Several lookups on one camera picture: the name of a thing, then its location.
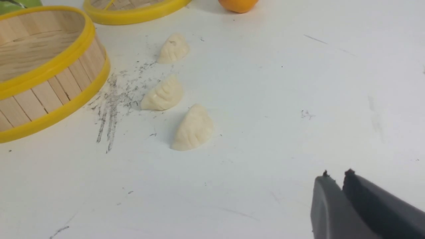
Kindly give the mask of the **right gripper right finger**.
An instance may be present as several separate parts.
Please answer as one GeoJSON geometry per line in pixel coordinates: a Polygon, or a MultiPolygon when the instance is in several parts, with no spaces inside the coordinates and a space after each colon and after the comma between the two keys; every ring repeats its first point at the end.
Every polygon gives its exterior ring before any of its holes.
{"type": "Polygon", "coordinates": [[[424,211],[349,169],[342,191],[365,224],[382,239],[423,239],[424,211]]]}

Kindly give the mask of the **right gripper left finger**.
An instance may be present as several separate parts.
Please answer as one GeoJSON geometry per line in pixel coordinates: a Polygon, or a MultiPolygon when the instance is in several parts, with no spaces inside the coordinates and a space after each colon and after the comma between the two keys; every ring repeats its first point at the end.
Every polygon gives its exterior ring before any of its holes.
{"type": "Polygon", "coordinates": [[[325,170],[314,181],[310,210],[315,239],[378,239],[325,170]]]}

